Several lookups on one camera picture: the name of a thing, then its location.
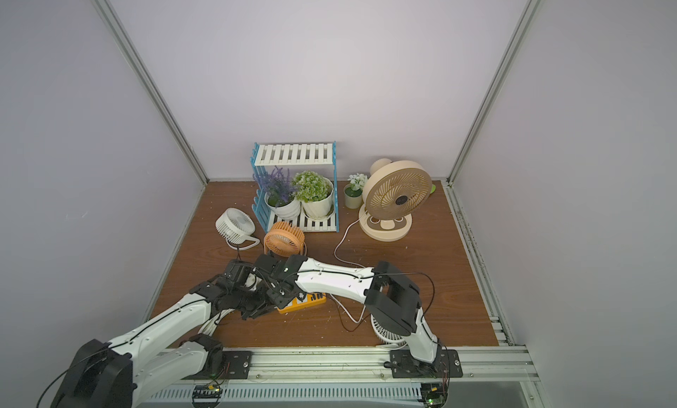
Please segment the yellow power strip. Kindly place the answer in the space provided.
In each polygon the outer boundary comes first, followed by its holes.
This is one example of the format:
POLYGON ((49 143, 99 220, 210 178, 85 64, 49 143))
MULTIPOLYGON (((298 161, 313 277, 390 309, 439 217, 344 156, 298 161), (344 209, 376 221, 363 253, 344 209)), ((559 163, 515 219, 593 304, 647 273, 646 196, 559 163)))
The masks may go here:
POLYGON ((286 315, 303 309, 311 309, 323 305, 327 302, 327 297, 324 293, 306 293, 303 298, 294 298, 283 309, 278 309, 281 315, 286 315))

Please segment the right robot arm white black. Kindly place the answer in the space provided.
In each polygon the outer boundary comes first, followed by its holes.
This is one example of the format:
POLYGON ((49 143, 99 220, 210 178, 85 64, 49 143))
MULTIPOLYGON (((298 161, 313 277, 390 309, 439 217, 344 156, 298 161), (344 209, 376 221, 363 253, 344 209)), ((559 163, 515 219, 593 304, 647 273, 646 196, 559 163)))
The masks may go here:
POLYGON ((405 339, 415 360, 438 361, 441 345, 425 318, 420 288, 393 264, 348 268, 303 255, 286 260, 262 255, 254 266, 277 307, 287 306, 301 293, 329 293, 360 302, 379 325, 405 339))

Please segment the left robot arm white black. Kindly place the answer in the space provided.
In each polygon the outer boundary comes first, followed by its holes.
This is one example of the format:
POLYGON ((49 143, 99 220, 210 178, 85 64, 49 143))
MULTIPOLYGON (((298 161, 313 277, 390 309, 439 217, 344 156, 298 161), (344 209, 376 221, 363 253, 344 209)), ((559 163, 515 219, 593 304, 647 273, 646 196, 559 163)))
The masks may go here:
POLYGON ((136 407, 185 377, 219 379, 230 368, 213 333, 238 311, 257 318, 285 307, 289 285, 273 277, 276 261, 233 260, 227 270, 186 293, 179 302, 134 330, 79 348, 55 379, 54 407, 136 407))

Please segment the orange small desk fan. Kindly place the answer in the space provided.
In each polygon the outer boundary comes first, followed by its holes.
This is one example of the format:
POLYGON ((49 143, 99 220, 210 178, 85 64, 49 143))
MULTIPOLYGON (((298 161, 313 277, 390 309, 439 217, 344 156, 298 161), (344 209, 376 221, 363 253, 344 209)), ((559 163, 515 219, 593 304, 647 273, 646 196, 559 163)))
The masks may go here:
POLYGON ((301 228, 286 221, 276 222, 264 237, 264 252, 272 252, 283 258, 305 255, 307 253, 305 234, 301 228))

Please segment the white small fan left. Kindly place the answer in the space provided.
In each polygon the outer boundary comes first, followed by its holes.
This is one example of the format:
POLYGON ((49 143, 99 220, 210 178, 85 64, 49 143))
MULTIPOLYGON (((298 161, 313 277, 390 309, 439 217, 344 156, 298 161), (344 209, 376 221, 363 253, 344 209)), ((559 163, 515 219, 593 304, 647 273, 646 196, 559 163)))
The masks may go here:
POLYGON ((254 236, 256 226, 253 220, 239 209, 228 208, 225 210, 216 219, 215 227, 231 249, 254 249, 260 244, 259 238, 254 236))

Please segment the white round fan front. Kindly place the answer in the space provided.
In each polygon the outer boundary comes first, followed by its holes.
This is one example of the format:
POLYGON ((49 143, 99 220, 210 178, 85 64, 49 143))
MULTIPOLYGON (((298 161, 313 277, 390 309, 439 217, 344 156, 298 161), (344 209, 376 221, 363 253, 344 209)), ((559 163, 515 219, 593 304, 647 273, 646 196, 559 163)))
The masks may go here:
POLYGON ((404 337, 394 333, 392 331, 386 330, 383 325, 381 325, 375 316, 370 316, 370 324, 372 326, 373 332, 377 335, 379 340, 383 343, 384 346, 393 346, 393 347, 405 347, 407 346, 407 341, 404 337))

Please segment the large beige desk fan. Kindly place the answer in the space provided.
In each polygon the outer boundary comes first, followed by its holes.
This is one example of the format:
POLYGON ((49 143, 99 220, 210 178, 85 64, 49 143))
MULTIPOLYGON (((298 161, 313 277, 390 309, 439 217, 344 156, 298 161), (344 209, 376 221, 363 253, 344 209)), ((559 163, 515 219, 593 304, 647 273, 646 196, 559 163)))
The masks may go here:
POLYGON ((361 230, 379 242, 396 242, 408 235, 412 213, 429 198, 433 182, 417 162, 382 158, 370 168, 359 211, 361 230))

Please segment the green plant white pot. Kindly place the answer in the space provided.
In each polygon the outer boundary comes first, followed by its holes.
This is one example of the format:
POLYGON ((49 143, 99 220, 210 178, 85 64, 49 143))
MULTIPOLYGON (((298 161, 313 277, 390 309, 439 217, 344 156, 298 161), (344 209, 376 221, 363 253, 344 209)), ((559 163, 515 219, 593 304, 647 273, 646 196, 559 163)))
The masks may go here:
POLYGON ((333 184, 319 173, 303 171, 293 179, 296 199, 307 217, 322 219, 327 217, 333 207, 333 184))

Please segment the lavender plant white pot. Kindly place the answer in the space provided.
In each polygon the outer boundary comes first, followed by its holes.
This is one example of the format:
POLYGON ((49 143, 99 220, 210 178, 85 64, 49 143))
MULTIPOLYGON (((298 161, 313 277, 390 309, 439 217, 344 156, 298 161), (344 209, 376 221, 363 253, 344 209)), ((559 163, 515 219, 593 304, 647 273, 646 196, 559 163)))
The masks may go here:
POLYGON ((296 199, 296 187, 288 169, 281 166, 275 166, 271 171, 261 168, 253 177, 264 193, 264 202, 279 219, 293 220, 300 215, 301 202, 296 199))

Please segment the small white flower pot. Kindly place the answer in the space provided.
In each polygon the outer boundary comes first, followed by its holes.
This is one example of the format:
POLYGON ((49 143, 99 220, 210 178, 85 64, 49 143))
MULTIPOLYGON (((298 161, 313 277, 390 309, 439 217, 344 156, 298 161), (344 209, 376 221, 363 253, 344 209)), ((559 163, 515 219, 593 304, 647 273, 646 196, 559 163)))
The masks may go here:
POLYGON ((362 193, 368 180, 364 173, 353 173, 348 177, 344 188, 345 206, 350 210, 358 210, 362 205, 362 193))

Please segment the blue white plant shelf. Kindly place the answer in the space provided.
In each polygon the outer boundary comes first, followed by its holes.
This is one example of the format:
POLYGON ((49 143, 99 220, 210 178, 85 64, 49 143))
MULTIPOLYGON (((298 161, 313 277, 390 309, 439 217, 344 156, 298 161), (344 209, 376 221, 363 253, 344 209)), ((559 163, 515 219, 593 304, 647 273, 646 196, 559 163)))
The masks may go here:
POLYGON ((254 146, 252 210, 264 231, 280 221, 306 233, 340 230, 336 151, 334 142, 254 146))

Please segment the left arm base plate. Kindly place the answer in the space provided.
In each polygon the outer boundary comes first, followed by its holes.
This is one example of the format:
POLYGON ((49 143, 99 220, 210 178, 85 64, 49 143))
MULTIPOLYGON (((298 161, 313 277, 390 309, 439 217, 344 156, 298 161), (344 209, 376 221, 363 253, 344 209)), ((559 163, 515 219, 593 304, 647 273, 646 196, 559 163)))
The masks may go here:
POLYGON ((246 380, 252 357, 252 351, 222 351, 219 355, 211 355, 202 370, 185 380, 246 380))

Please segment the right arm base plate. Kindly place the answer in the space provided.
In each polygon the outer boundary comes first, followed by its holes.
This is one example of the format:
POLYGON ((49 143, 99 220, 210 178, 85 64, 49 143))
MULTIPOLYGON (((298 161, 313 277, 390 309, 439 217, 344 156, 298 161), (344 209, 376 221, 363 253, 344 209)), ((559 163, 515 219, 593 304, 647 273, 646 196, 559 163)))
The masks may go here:
POLYGON ((408 349, 389 351, 384 367, 393 378, 461 378, 464 373, 458 352, 441 347, 431 363, 416 360, 408 349))

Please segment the aluminium front rail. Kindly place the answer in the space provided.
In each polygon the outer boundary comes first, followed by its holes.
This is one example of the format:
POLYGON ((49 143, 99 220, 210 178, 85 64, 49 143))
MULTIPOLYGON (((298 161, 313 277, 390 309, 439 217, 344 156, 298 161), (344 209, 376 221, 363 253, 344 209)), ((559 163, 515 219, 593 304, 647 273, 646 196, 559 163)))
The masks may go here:
MULTIPOLYGON (((311 382, 339 380, 453 380, 537 382, 541 378, 531 355, 523 346, 462 347, 458 350, 464 375, 461 378, 393 378, 384 367, 389 359, 384 347, 300 347, 255 348, 249 378, 244 381, 311 382)), ((173 351, 165 350, 147 361, 134 356, 126 347, 113 348, 107 356, 95 356, 93 366, 120 365, 123 378, 110 388, 102 380, 96 386, 93 403, 97 407, 136 407, 170 385, 197 374, 211 355, 227 351, 221 346, 207 348, 199 342, 186 342, 173 351)))

